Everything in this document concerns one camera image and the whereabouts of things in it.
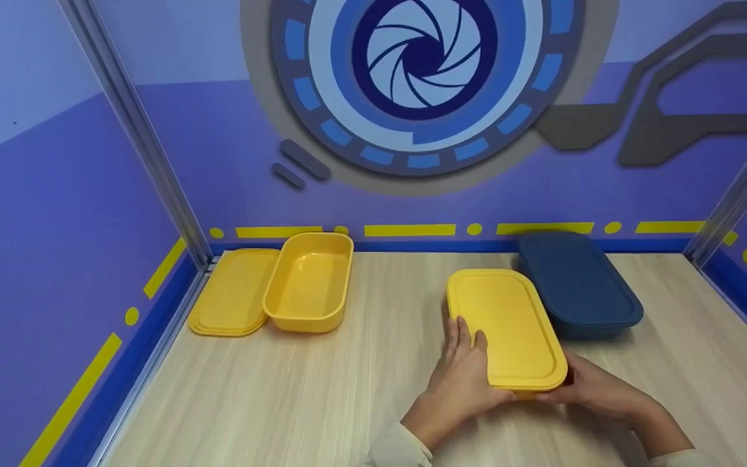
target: aluminum frame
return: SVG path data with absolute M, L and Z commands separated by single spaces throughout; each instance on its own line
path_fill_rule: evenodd
M 134 83 L 91 0 L 59 0 L 134 150 L 172 217 L 193 263 L 204 271 L 213 254 L 172 165 L 146 115 Z
M 711 256 L 720 248 L 727 234 L 747 213 L 747 162 L 739 171 L 717 207 L 705 222 L 705 227 L 685 248 L 685 257 L 698 269 L 705 268 Z

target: right hand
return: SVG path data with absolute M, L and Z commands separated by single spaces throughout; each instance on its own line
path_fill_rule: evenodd
M 538 401 L 552 405 L 581 405 L 599 416 L 630 427 L 634 427 L 646 414 L 661 407 L 651 396 L 611 375 L 592 361 L 572 352 L 564 353 L 572 375 L 571 384 L 536 395 Z

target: white sleeve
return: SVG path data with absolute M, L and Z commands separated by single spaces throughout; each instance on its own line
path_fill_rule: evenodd
M 431 467 L 432 458 L 417 437 L 397 424 L 374 442 L 359 467 Z
M 696 449 L 662 455 L 650 461 L 650 467 L 720 467 L 711 456 Z

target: human hand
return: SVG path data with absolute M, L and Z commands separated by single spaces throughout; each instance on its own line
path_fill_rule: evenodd
M 449 318 L 445 348 L 428 387 L 403 418 L 403 425 L 428 449 L 465 420 L 517 399 L 512 391 L 489 385 L 487 348 L 483 331 L 477 331 L 472 346 L 466 320 Z
M 627 425 L 647 458 L 693 449 L 679 423 L 651 396 L 572 352 L 564 352 L 573 375 L 571 384 L 536 396 L 547 404 L 577 404 L 599 416 Z
M 547 404 L 576 404 L 614 422 L 633 426 L 658 402 L 643 391 L 601 369 L 592 361 L 572 352 L 564 352 L 572 375 L 572 384 L 536 395 Z

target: wooden floor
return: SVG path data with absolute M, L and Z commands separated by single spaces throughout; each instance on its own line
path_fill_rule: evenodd
M 747 465 L 747 327 L 681 255 L 611 255 L 644 304 L 617 342 L 568 348 L 655 396 L 699 449 Z M 344 322 L 267 322 L 239 339 L 181 331 L 109 465 L 344 466 L 423 390 L 444 339 L 445 279 L 511 254 L 355 254 Z M 634 438 L 580 411 L 519 403 L 464 426 L 434 465 L 643 465 Z

